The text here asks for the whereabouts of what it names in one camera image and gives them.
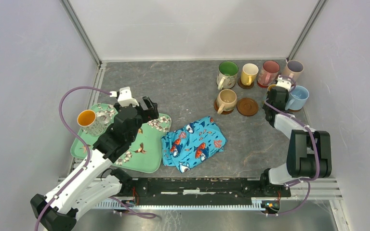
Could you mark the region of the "light blue mug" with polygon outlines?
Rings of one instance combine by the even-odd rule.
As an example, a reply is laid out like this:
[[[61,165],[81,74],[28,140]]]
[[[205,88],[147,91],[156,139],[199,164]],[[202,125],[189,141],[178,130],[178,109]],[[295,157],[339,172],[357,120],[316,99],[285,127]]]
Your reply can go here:
[[[303,86],[297,86],[289,94],[289,99],[286,103],[285,110],[303,108],[310,94],[309,91]]]

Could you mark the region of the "pink mug maroon inside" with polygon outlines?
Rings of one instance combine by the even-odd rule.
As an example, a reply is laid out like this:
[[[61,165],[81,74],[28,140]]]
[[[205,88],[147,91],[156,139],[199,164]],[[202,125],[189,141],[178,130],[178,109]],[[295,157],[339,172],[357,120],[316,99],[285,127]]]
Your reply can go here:
[[[265,61],[258,75],[257,82],[263,85],[272,84],[280,71],[280,65],[273,60]]]

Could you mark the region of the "floral cup orange inside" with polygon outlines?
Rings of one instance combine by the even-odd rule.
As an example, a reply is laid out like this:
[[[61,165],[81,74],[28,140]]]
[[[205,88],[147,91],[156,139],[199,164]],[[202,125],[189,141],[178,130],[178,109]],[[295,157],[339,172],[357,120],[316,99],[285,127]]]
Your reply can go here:
[[[105,112],[84,110],[78,115],[77,123],[88,134],[97,137],[106,131],[111,123],[111,118]]]

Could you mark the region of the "yellow mug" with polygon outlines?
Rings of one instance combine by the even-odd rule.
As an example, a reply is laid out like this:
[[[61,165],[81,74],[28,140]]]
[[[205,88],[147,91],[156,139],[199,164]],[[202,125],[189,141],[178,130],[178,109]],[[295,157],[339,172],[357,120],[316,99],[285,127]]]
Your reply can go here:
[[[251,63],[245,64],[242,68],[240,77],[240,82],[242,86],[245,88],[253,87],[258,72],[259,68],[257,65]]]

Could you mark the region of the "dark brown round coaster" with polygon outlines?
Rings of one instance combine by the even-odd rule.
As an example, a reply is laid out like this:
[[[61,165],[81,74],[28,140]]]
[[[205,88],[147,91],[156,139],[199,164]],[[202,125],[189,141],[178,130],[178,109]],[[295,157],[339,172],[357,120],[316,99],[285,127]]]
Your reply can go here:
[[[238,79],[238,85],[239,85],[241,88],[243,88],[243,89],[251,89],[251,88],[253,88],[253,86],[254,86],[254,82],[253,82],[253,83],[251,83],[250,85],[244,85],[244,84],[242,83],[242,81],[241,81],[241,78],[239,78],[239,79]]]

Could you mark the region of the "beige mug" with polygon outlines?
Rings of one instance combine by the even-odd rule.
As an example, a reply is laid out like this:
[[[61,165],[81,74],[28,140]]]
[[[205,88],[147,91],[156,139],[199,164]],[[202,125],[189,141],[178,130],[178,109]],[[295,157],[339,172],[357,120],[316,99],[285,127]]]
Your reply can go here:
[[[230,89],[224,89],[220,91],[216,101],[219,107],[218,113],[221,114],[222,111],[230,111],[236,107],[237,95]]]

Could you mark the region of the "green inside floral mug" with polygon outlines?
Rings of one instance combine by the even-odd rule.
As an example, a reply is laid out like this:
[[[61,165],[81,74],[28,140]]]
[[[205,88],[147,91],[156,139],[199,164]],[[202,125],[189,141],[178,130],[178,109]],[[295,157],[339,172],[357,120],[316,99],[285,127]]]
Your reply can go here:
[[[231,89],[236,83],[238,66],[232,61],[224,61],[219,64],[216,84],[218,90]]]

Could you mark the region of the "small cup orange inside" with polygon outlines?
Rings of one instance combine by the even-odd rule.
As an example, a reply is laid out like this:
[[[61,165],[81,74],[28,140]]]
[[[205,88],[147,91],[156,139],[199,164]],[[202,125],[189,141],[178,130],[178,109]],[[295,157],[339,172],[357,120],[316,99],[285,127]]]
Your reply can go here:
[[[273,87],[275,87],[276,84],[271,84],[267,87],[267,92],[269,92]]]

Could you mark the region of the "red round coaster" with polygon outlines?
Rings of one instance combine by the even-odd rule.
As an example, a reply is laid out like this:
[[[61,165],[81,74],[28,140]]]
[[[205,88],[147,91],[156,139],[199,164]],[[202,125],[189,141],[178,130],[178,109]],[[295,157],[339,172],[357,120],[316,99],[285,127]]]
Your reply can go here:
[[[263,85],[261,84],[260,82],[257,82],[258,86],[261,87],[261,88],[268,88],[271,84],[269,85]]]

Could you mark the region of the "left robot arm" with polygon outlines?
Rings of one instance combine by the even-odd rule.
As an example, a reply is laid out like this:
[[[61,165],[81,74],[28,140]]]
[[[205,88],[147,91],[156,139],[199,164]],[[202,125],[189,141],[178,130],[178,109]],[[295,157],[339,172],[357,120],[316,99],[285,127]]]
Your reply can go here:
[[[132,183],[114,175],[106,177],[93,187],[89,185],[119,157],[125,154],[135,141],[142,124],[159,117],[158,105],[144,96],[147,109],[133,103],[119,101],[117,114],[105,132],[88,152],[85,162],[70,173],[65,180],[45,195],[36,194],[30,201],[35,217],[35,230],[43,225],[49,231],[70,231],[89,210],[106,198],[126,196],[132,191]]]

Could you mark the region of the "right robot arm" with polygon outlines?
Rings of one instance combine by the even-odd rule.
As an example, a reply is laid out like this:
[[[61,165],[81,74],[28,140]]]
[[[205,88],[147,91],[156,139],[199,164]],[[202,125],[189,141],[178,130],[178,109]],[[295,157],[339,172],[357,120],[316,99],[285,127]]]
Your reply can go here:
[[[286,162],[262,174],[266,179],[260,181],[259,191],[264,196],[276,193],[278,185],[290,187],[328,178],[332,173],[330,134],[315,130],[288,114],[284,110],[288,96],[286,88],[274,86],[267,91],[263,104],[266,121],[289,138]]]

